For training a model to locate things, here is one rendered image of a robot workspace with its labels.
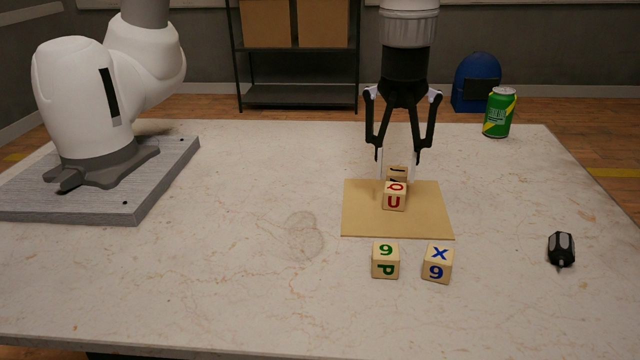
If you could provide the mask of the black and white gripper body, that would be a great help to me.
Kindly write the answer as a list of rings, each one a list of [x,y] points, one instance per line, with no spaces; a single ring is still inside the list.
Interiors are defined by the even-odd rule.
[[[409,109],[407,91],[413,91],[415,106],[428,93],[430,47],[404,49],[382,45],[381,79],[377,90],[386,104],[393,89],[398,91],[394,109]]]

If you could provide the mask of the tan flat mat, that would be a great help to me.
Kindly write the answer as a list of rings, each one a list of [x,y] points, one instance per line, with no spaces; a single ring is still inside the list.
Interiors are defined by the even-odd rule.
[[[407,180],[403,211],[383,209],[385,184],[344,179],[340,237],[455,241],[438,180]]]

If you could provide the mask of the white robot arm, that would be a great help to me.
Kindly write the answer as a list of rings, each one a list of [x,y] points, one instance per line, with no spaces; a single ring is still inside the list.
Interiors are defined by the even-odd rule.
[[[379,0],[379,43],[405,50],[434,44],[440,5]],[[161,153],[157,145],[138,145],[131,124],[185,79],[186,57],[169,8],[170,0],[121,0],[103,44],[71,35],[50,39],[33,54],[33,94],[61,159],[42,174],[53,191],[79,185],[108,191]]]

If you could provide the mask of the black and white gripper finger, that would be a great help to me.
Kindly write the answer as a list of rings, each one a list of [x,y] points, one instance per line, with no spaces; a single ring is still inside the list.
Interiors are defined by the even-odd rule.
[[[430,148],[432,146],[432,142],[434,139],[434,129],[435,129],[435,120],[437,116],[437,110],[443,99],[441,90],[434,90],[432,88],[429,88],[429,91],[426,93],[426,95],[428,95],[428,101],[430,103],[429,116],[427,120],[425,138],[421,139],[420,130],[419,130],[419,120],[418,120],[418,107],[417,105],[415,105],[414,92],[413,90],[408,90],[406,92],[410,126],[411,126],[411,132],[413,136],[413,156],[411,161],[409,183],[414,183],[416,166],[418,166],[419,164],[419,158],[421,153],[420,151],[423,148]]]
[[[394,104],[397,100],[398,91],[393,89],[390,92],[390,96],[382,116],[381,126],[378,131],[378,135],[374,135],[374,100],[377,98],[377,85],[366,86],[362,92],[362,96],[365,100],[365,142],[375,146],[374,160],[377,162],[376,179],[381,180],[382,165],[383,165],[383,149],[384,149],[384,137],[386,136],[387,126],[389,124],[391,114],[393,113]]]

